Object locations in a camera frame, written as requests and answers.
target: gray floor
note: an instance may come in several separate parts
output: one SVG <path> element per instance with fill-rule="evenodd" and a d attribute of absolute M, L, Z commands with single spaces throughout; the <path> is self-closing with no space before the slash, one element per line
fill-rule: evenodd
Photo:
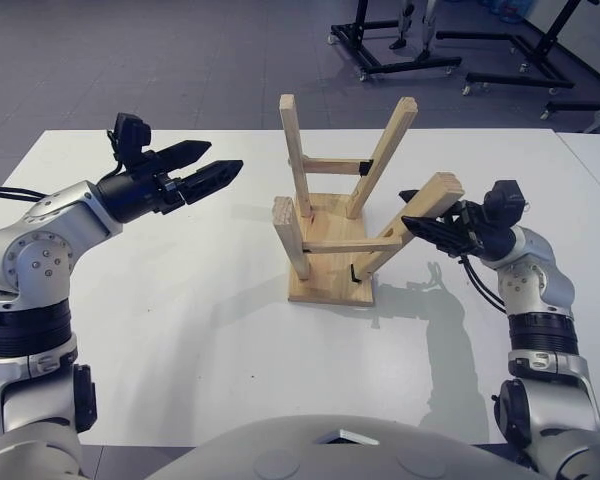
<path fill-rule="evenodd" d="M 494 85 L 462 97 L 471 69 L 516 73 L 521 58 L 498 42 L 445 40 L 440 55 L 463 65 L 386 75 L 360 83 L 341 47 L 326 44 L 332 23 L 353 20 L 356 0 L 0 0 L 0 184 L 46 129 L 111 128 L 118 111 L 160 129 L 277 129 L 281 93 L 295 93 L 302 128 L 382 128 L 401 96 L 414 96 L 416 128 L 545 127 L 577 131 L 588 113 L 539 120 L 545 89 Z M 387 49 L 394 32 L 367 46 L 382 61 L 417 54 Z M 398 0 L 370 2 L 369 19 L 395 15 Z M 441 2 L 444 29 L 520 31 L 476 2 Z M 565 55 L 556 63 L 576 87 L 560 100 L 600 101 L 600 82 Z M 35 185 L 22 185 L 35 188 Z M 87 447 L 85 471 L 98 480 L 136 479 L 187 449 Z"/>

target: white wall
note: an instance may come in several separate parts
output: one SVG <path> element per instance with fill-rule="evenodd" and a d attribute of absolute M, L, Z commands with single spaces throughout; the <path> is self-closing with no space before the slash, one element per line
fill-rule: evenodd
<path fill-rule="evenodd" d="M 535 0 L 527 20 L 549 29 L 566 0 Z M 600 5 L 583 0 L 558 35 L 559 43 L 600 73 Z"/>

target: black metal stand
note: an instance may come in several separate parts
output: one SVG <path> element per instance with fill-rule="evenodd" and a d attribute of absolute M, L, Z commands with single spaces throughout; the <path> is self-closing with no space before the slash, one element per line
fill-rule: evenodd
<path fill-rule="evenodd" d="M 528 75 L 497 75 L 492 73 L 469 72 L 466 77 L 463 95 L 468 95 L 471 92 L 471 84 L 476 82 L 482 83 L 499 83 L 505 85 L 526 85 L 529 87 L 546 87 L 549 88 L 549 93 L 555 95 L 558 88 L 573 88 L 575 83 L 569 80 L 558 68 L 553 65 L 547 55 L 551 48 L 558 41 L 558 34 L 565 26 L 575 9 L 580 4 L 581 0 L 569 0 L 564 8 L 560 11 L 553 24 L 545 33 L 538 44 L 534 47 L 531 43 L 521 35 L 513 35 L 509 33 L 476 33 L 476 32 L 452 32 L 440 31 L 436 34 L 436 38 L 443 40 L 445 38 L 457 38 L 466 40 L 505 40 L 511 43 L 511 52 L 519 50 L 525 57 L 526 62 L 520 65 L 520 73 L 527 73 L 530 66 L 535 67 L 543 77 L 531 77 Z M 599 0 L 589 0 L 589 2 L 597 4 Z"/>
<path fill-rule="evenodd" d="M 344 25 L 331 25 L 331 35 L 342 42 L 360 68 L 360 81 L 364 82 L 369 75 L 374 73 L 394 73 L 408 70 L 421 70 L 424 68 L 448 67 L 447 73 L 460 65 L 461 57 L 431 57 L 428 51 L 423 51 L 415 60 L 400 63 L 380 63 L 373 54 L 362 44 L 366 30 L 377 30 L 381 28 L 397 28 L 397 20 L 386 20 L 366 22 L 368 0 L 358 0 L 358 10 L 354 23 Z M 334 39 L 329 36 L 329 43 Z"/>
<path fill-rule="evenodd" d="M 597 112 L 600 103 L 596 102 L 548 102 L 544 106 L 541 120 L 546 120 L 555 112 Z"/>

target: black cable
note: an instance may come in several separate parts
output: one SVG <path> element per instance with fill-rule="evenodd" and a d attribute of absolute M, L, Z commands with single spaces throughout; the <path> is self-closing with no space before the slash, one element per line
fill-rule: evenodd
<path fill-rule="evenodd" d="M 46 193 L 36 192 L 35 190 L 28 190 L 26 188 L 13 188 L 13 187 L 0 187 L 0 193 L 22 193 L 24 195 L 30 195 L 32 197 L 38 197 L 43 199 L 48 196 Z"/>
<path fill-rule="evenodd" d="M 467 266 L 467 262 L 468 262 L 468 258 L 466 258 L 466 257 L 463 257 L 463 259 L 460 261 L 460 263 L 464 267 L 464 270 L 467 273 L 467 277 L 469 277 L 469 280 L 471 281 L 471 284 L 473 285 L 473 287 L 478 291 L 478 293 L 482 296 L 482 298 L 484 298 L 489 303 L 489 305 L 491 305 L 493 308 L 498 310 L 500 313 L 506 314 L 507 313 L 506 310 L 504 308 L 502 308 L 500 305 L 498 305 L 497 303 L 495 303 L 494 300 L 489 298 L 489 295 L 487 295 L 487 293 L 484 290 L 482 290 L 480 285 L 484 285 L 484 283 L 482 283 L 480 278 L 478 278 L 477 274 L 475 273 L 475 270 L 473 270 L 472 268 L 470 269 Z M 489 290 L 486 287 L 485 287 L 485 289 L 489 292 L 490 295 L 495 296 L 495 294 L 491 290 Z M 496 297 L 495 300 L 502 302 L 502 300 L 498 297 Z"/>
<path fill-rule="evenodd" d="M 482 283 L 482 280 L 480 280 L 480 277 L 478 276 L 476 271 L 473 269 L 473 265 L 471 265 L 471 262 L 469 261 L 469 257 L 463 256 L 461 263 L 465 266 L 465 269 L 468 269 L 468 271 L 471 272 L 471 275 L 476 280 L 478 285 L 480 285 L 480 288 L 482 288 L 482 290 L 487 295 L 489 295 L 491 298 L 493 298 L 496 301 L 496 303 L 499 303 L 500 305 L 504 306 L 504 301 L 498 295 L 496 295 L 491 290 L 489 290 L 489 287 L 487 287 L 484 283 Z"/>
<path fill-rule="evenodd" d="M 113 158 L 116 159 L 116 162 L 118 162 L 118 164 L 116 165 L 116 168 L 114 168 L 112 171 L 110 171 L 104 177 L 102 177 L 100 181 L 105 180 L 107 178 L 111 178 L 120 173 L 120 171 L 122 170 L 122 160 L 120 160 L 120 157 L 118 155 L 118 142 L 111 130 L 107 130 L 107 138 L 109 138 L 109 141 L 111 142 L 111 148 L 113 149 Z"/>
<path fill-rule="evenodd" d="M 0 187 L 0 198 L 8 200 L 21 200 L 24 202 L 38 202 L 47 195 L 36 192 L 35 190 L 27 190 L 26 188 Z"/>
<path fill-rule="evenodd" d="M 0 198 L 4 198 L 6 200 L 20 200 L 23 202 L 32 203 L 38 203 L 40 201 L 38 197 L 30 197 L 27 195 L 14 195 L 12 193 L 0 193 Z"/>

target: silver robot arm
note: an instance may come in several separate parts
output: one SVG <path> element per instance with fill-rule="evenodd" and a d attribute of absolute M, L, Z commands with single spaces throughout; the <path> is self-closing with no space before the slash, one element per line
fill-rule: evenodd
<path fill-rule="evenodd" d="M 492 397 L 506 440 L 548 478 L 600 478 L 600 413 L 587 361 L 578 352 L 575 290 L 556 266 L 549 242 L 516 225 L 524 206 L 517 183 L 499 181 L 483 205 L 459 202 L 442 222 L 403 221 L 416 236 L 462 257 L 474 285 L 467 255 L 498 274 L 497 300 L 511 337 L 508 369 L 515 377 Z"/>
<path fill-rule="evenodd" d="M 151 130 L 119 114 L 109 132 L 118 167 L 42 198 L 0 230 L 0 479 L 78 475 L 77 434 L 97 418 L 90 368 L 75 364 L 69 280 L 90 248 L 148 212 L 169 213 L 225 187 L 242 161 L 213 162 L 184 179 L 169 172 L 211 146 L 185 141 L 142 152 Z"/>
<path fill-rule="evenodd" d="M 0 230 L 0 435 L 47 418 L 76 426 L 69 277 L 87 250 L 121 231 L 88 182 Z"/>
<path fill-rule="evenodd" d="M 496 421 L 539 473 L 596 478 L 600 413 L 587 361 L 578 352 L 573 284 L 543 237 L 518 226 L 511 231 L 513 250 L 483 262 L 498 273 L 512 344 L 509 373 L 516 377 L 494 397 Z"/>

